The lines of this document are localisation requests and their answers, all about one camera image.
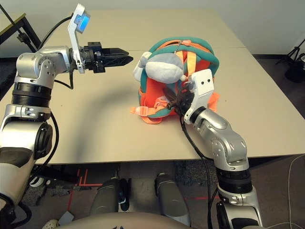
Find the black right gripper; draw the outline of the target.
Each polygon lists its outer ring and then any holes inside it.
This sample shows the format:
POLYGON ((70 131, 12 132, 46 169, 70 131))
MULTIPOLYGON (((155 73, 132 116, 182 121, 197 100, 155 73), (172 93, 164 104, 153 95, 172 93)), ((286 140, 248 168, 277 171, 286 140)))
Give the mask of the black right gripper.
POLYGON ((185 115, 191 107, 194 98, 194 93, 189 89, 183 88, 175 94, 168 87, 163 88, 163 93, 167 101, 167 108, 174 110, 179 115, 185 115))

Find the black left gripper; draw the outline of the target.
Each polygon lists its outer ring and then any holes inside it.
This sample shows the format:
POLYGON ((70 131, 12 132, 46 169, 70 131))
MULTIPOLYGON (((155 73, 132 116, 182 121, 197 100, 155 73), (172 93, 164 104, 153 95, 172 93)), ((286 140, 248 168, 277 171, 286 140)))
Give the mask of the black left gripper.
POLYGON ((120 48, 102 48, 100 42, 88 42, 82 52, 85 69, 104 73, 106 67, 125 66, 133 61, 129 53, 120 48))

